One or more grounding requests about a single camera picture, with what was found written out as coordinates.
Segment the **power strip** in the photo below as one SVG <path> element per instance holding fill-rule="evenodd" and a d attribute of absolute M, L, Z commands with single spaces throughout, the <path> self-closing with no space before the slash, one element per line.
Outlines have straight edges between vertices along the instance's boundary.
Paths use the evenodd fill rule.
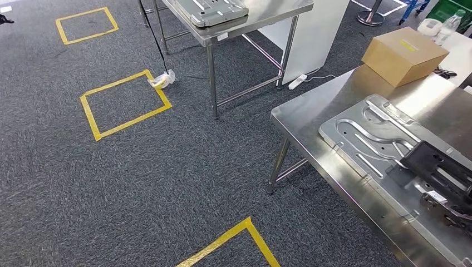
<path fill-rule="evenodd" d="M 297 88 L 297 86 L 300 85 L 300 83 L 304 82 L 307 79 L 307 76 L 305 74 L 300 75 L 295 81 L 291 82 L 288 85 L 289 90 L 293 90 Z"/>

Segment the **plastic bag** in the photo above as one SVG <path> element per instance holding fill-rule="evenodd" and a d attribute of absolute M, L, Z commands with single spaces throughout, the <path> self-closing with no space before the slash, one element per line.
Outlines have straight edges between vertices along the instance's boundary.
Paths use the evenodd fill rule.
<path fill-rule="evenodd" d="M 148 79 L 147 81 L 149 84 L 151 84 L 151 86 L 159 86 L 162 89 L 175 82 L 175 73 L 173 70 L 169 70 L 169 72 L 164 72 L 162 75 L 155 77 L 153 80 Z"/>

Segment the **blue object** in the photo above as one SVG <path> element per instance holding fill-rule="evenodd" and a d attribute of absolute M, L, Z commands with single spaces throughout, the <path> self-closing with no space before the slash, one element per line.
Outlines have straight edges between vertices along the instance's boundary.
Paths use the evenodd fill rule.
<path fill-rule="evenodd" d="M 420 7 L 420 9 L 416 10 L 415 16 L 418 16 L 421 12 L 423 12 L 423 10 L 425 10 L 427 5 L 429 4 L 430 0 L 424 0 L 421 3 L 418 3 L 418 0 L 405 0 L 405 1 L 402 1 L 402 2 L 407 4 L 408 7 L 407 7 L 405 13 L 403 14 L 403 17 L 401 17 L 399 25 L 402 25 L 402 23 L 405 22 L 405 20 L 408 18 L 408 16 L 410 16 L 410 13 L 411 13 L 411 11 L 413 11 L 413 9 Z"/>

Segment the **cardboard box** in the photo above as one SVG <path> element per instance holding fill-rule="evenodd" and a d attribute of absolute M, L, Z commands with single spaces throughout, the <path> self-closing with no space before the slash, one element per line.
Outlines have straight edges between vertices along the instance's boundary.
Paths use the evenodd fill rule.
<path fill-rule="evenodd" d="M 362 61 L 397 87 L 428 76 L 449 52 L 410 27 L 372 39 Z"/>

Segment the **green bin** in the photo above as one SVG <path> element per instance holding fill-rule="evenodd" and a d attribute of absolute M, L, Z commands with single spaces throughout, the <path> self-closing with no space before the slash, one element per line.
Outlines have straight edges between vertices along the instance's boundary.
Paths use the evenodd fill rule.
<path fill-rule="evenodd" d="M 472 22 L 472 0 L 439 0 L 426 18 L 434 18 L 440 22 L 445 22 L 459 9 L 465 10 L 465 15 L 460 21 L 457 32 L 464 33 Z"/>

